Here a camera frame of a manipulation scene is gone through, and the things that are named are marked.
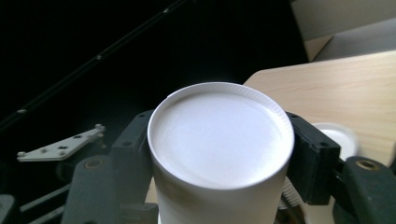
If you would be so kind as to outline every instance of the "dark surface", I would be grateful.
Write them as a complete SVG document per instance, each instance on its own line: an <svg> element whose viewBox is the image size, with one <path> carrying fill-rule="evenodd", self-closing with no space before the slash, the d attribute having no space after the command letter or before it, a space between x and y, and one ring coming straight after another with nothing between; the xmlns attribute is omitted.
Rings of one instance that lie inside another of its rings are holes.
<svg viewBox="0 0 396 224"><path fill-rule="evenodd" d="M0 120L171 3L2 1ZM288 1L190 1L1 133L2 193L26 203L64 185L56 162L19 163L18 151L96 123L111 145L136 114L181 87L242 84L258 70L298 63L307 59Z"/></svg>

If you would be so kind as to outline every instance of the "light wood surface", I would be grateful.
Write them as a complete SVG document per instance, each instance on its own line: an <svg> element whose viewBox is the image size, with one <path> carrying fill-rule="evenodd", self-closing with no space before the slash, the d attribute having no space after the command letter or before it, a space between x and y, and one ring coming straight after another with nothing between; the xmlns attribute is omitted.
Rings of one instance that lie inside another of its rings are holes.
<svg viewBox="0 0 396 224"><path fill-rule="evenodd" d="M389 165L396 146L396 50L267 69L244 84L310 123L356 133L358 155Z"/></svg>

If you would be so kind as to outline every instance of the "upside-down cup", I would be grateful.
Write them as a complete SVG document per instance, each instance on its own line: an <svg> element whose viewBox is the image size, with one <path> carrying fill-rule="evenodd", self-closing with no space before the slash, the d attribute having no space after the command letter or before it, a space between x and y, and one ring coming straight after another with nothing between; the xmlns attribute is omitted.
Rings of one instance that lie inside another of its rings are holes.
<svg viewBox="0 0 396 224"><path fill-rule="evenodd" d="M191 85L153 111L148 144L162 224L273 224L294 132L262 92Z"/></svg>

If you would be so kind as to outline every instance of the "white cylinder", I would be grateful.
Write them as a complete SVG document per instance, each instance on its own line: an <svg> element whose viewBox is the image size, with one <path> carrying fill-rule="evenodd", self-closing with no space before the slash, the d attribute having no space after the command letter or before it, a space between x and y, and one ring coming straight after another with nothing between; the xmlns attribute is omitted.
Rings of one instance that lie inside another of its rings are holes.
<svg viewBox="0 0 396 224"><path fill-rule="evenodd" d="M148 123L162 224L273 224L294 145L285 111L249 87L175 91Z"/></svg>

